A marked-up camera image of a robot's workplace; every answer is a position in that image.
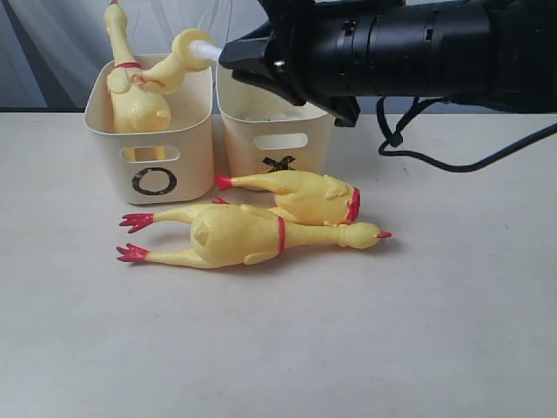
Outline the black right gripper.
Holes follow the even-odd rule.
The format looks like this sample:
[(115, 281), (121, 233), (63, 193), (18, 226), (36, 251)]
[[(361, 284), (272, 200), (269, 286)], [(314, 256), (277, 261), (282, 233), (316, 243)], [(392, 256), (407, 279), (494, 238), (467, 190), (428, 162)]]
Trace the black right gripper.
[(283, 98), (318, 106), (336, 126), (354, 126), (363, 96), (356, 73), (366, 55), (373, 1), (262, 1), (255, 31), (227, 43), (218, 63), (232, 78)]

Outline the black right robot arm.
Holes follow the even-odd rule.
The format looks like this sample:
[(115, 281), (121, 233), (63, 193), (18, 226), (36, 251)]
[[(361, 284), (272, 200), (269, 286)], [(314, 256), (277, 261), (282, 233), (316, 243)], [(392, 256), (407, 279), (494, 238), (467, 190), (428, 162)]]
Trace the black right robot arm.
[(360, 97), (556, 109), (553, 1), (264, 1), (266, 21), (219, 64), (292, 105), (355, 126)]

